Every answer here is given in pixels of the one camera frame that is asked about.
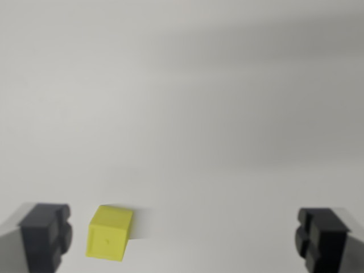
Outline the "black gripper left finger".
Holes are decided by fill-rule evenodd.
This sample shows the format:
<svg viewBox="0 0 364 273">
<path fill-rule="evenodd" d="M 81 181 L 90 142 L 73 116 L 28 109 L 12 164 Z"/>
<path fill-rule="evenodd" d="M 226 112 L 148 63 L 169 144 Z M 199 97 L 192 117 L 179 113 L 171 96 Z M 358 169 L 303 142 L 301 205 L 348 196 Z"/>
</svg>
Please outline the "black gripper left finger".
<svg viewBox="0 0 364 273">
<path fill-rule="evenodd" d="M 72 243 L 68 204 L 25 202 L 1 222 L 1 272 L 56 272 Z"/>
</svg>

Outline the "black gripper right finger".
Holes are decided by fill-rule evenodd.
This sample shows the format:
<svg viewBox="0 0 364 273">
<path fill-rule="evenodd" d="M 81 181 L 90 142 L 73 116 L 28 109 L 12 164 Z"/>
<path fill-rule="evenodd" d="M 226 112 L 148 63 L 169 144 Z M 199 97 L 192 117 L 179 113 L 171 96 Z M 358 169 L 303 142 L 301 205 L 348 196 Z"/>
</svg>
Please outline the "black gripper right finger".
<svg viewBox="0 0 364 273">
<path fill-rule="evenodd" d="M 300 208 L 295 246 L 308 272 L 363 272 L 363 224 L 344 208 Z"/>
</svg>

